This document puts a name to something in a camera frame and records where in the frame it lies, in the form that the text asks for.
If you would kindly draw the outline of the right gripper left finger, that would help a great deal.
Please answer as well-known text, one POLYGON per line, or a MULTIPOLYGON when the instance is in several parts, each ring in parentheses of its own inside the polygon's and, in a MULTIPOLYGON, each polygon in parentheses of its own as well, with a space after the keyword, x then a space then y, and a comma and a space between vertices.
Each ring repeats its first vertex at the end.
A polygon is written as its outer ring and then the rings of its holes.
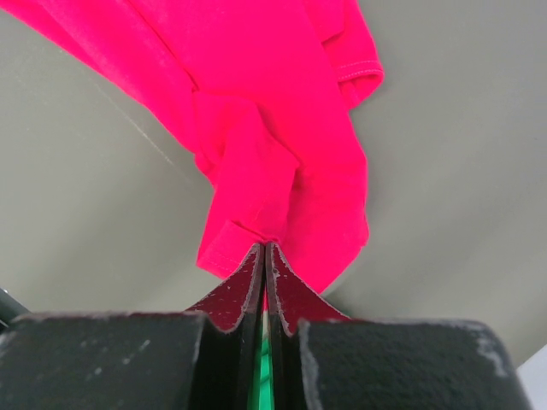
POLYGON ((4 409, 246 409, 262 248, 175 313, 27 313, 1 337, 4 409))

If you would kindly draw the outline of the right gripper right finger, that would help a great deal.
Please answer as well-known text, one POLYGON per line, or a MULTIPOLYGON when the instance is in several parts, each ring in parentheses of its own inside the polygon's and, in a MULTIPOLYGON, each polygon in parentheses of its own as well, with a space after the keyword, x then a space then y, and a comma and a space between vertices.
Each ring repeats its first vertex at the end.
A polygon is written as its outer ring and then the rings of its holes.
POLYGON ((353 319, 265 250, 278 409, 528 409, 497 335, 469 320, 353 319))

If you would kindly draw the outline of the pink t shirt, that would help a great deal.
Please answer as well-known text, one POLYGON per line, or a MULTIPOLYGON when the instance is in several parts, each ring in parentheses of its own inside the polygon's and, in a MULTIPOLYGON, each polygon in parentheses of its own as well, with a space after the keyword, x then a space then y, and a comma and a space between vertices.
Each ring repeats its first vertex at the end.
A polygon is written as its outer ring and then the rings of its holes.
POLYGON ((384 70, 355 1, 4 1, 143 104, 214 196, 197 264, 229 276, 276 242, 323 291, 368 240, 350 111, 384 70))

